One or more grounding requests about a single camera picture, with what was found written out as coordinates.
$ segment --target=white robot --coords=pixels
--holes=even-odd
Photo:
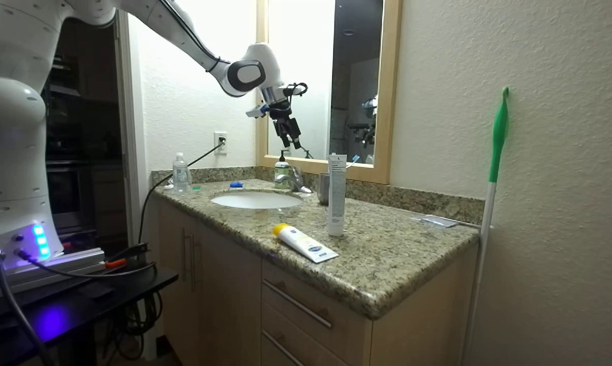
[[[213,57],[192,20],[173,0],[0,0],[0,251],[14,291],[51,282],[12,251],[32,254],[39,262],[71,270],[95,270],[101,250],[64,254],[47,191],[45,102],[41,90],[49,78],[61,25],[80,18],[107,25],[125,10],[186,51],[222,90],[241,98],[261,90],[265,104],[250,115],[273,110],[284,114],[300,85],[282,85],[276,58],[266,45],[250,45],[246,55],[227,63]]]

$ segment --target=white sink basin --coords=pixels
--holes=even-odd
[[[238,209],[288,209],[304,203],[301,198],[280,191],[224,191],[209,201]]]

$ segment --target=cable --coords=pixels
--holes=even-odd
[[[54,274],[59,274],[59,276],[69,276],[69,278],[118,278],[118,276],[133,276],[133,274],[138,274],[138,272],[145,272],[149,268],[155,270],[156,274],[156,267],[155,265],[146,265],[146,267],[140,267],[140,268],[134,268],[134,270],[126,270],[126,272],[107,272],[107,274],[82,274],[82,272],[64,272],[64,270],[56,270],[51,267],[45,267],[43,262],[35,261],[29,251],[25,250],[16,250],[16,256],[47,270],[47,272],[54,272]]]
[[[220,146],[225,144],[225,138],[222,141],[220,138],[220,144],[215,144],[213,149],[205,150],[202,157],[194,159],[192,163],[188,163],[188,167],[204,161],[207,154],[215,153]],[[145,214],[146,214],[146,203],[150,200],[150,192],[161,186],[167,178],[171,178],[173,173],[164,174],[161,180],[156,180],[145,195],[145,201],[143,201],[143,214],[140,214],[140,226],[138,226],[138,246],[143,244],[143,226],[145,226]]]
[[[14,293],[10,291],[10,286],[5,278],[2,258],[5,258],[5,254],[0,251],[0,291],[2,291],[2,296],[6,299],[10,309],[14,310],[16,320],[18,320],[21,327],[25,330],[25,334],[29,336],[29,339],[39,350],[39,355],[41,355],[43,363],[54,366],[56,362],[54,362],[49,350],[45,348],[45,344],[41,342],[41,337],[37,336],[37,331],[29,323],[27,314],[23,313],[18,300],[14,299]]]

